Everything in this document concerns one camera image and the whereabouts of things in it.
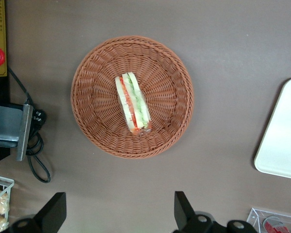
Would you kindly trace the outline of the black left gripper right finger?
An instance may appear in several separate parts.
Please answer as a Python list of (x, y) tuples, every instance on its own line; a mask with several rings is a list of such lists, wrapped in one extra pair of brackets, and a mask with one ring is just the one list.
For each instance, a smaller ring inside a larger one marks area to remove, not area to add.
[(254, 227), (242, 220), (231, 220), (226, 226), (220, 225), (206, 212), (194, 211), (183, 191), (174, 195), (174, 217), (176, 233), (255, 233)]

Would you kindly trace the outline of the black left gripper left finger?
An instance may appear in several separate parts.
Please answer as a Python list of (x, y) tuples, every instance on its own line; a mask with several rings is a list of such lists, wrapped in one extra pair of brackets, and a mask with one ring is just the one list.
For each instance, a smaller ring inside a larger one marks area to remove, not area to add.
[(67, 216), (66, 193), (57, 192), (34, 216), (16, 221), (7, 233), (57, 233)]

